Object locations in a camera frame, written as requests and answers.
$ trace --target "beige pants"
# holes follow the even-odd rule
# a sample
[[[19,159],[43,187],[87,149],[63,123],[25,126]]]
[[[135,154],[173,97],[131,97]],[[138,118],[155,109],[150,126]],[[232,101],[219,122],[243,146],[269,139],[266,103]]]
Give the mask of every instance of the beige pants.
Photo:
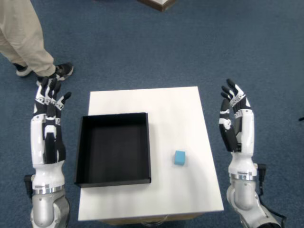
[[[0,0],[0,52],[12,63],[29,66],[39,76],[55,72],[44,49],[39,19],[30,0]]]

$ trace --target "black sneaker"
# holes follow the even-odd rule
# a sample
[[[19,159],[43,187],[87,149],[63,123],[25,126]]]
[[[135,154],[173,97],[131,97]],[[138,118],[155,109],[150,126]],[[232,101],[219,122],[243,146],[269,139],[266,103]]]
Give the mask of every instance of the black sneaker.
[[[74,66],[72,63],[64,63],[64,64],[56,65],[55,73],[53,73],[48,78],[50,80],[56,78],[58,81],[64,81],[72,75],[73,71],[74,71]],[[37,85],[39,86],[43,80],[43,77],[38,76],[37,78],[38,78]]]
[[[13,63],[13,65],[16,67],[16,75],[19,77],[25,77],[29,75],[30,72],[32,72],[32,69],[29,68],[28,66],[21,66],[17,63]]]

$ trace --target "black box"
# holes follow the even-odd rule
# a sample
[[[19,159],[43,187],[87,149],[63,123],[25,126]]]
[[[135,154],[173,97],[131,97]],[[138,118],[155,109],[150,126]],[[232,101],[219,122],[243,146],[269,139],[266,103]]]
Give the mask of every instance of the black box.
[[[151,183],[148,114],[82,117],[74,183],[81,188]]]

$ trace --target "blue carpet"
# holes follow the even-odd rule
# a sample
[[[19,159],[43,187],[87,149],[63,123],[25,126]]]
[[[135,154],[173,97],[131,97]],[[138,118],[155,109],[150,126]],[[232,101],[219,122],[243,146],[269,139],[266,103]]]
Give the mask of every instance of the blue carpet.
[[[62,116],[64,165],[72,228],[111,227],[78,222],[80,189],[73,184],[80,117],[89,92],[198,86],[225,211],[162,228],[241,227],[226,201],[231,155],[218,129],[220,86],[231,77],[255,112],[254,162],[268,165],[264,202],[304,227],[304,1],[179,0],[165,13],[136,0],[33,0],[45,47],[75,73]],[[30,120],[34,74],[18,78],[0,56],[0,227],[30,227],[23,176],[33,173]],[[124,228],[140,225],[122,226]]]

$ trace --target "robotic arm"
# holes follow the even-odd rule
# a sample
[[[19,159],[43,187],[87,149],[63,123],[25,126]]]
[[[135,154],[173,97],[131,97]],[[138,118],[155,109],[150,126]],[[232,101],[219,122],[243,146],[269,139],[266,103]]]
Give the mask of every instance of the robotic arm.
[[[230,89],[222,86],[222,102],[219,129],[226,149],[232,154],[228,171],[230,187],[227,199],[240,215],[244,228],[280,228],[269,210],[257,195],[255,178],[257,165],[252,162],[254,149],[254,114],[245,93],[238,85],[227,80]],[[229,117],[232,108],[235,127]]]
[[[71,93],[57,100],[59,90],[60,83],[56,79],[50,84],[47,78],[43,80],[36,94],[31,120],[32,163],[36,174],[26,176],[25,182],[28,192],[30,181],[32,186],[29,192],[33,204],[30,219],[34,228],[66,228],[69,220],[70,206],[65,197],[62,173],[66,150],[60,119]]]

